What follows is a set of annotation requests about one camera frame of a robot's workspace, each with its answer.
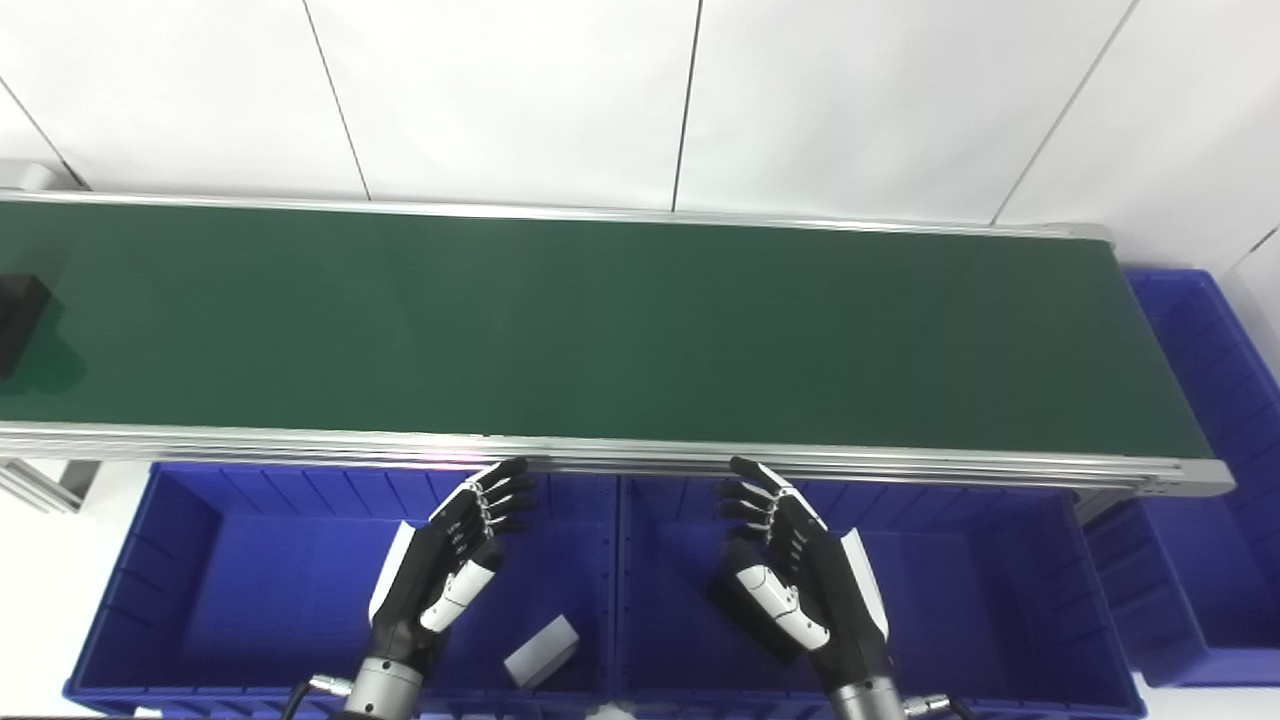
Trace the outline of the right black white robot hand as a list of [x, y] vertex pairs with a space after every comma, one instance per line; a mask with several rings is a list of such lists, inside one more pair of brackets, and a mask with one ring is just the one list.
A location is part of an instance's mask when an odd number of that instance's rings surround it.
[[733, 456], [730, 470], [716, 493], [718, 516], [737, 520], [721, 560], [737, 598], [808, 655], [824, 692], [892, 679], [886, 635], [841, 538], [767, 465]]

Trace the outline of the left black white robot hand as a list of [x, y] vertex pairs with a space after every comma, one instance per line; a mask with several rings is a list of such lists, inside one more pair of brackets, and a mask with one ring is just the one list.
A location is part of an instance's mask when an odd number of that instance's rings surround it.
[[410, 527], [398, 565], [370, 620], [366, 655], [429, 676], [452, 625], [506, 561], [499, 537], [521, 532], [536, 503], [529, 461], [511, 457], [462, 480], [421, 527]]

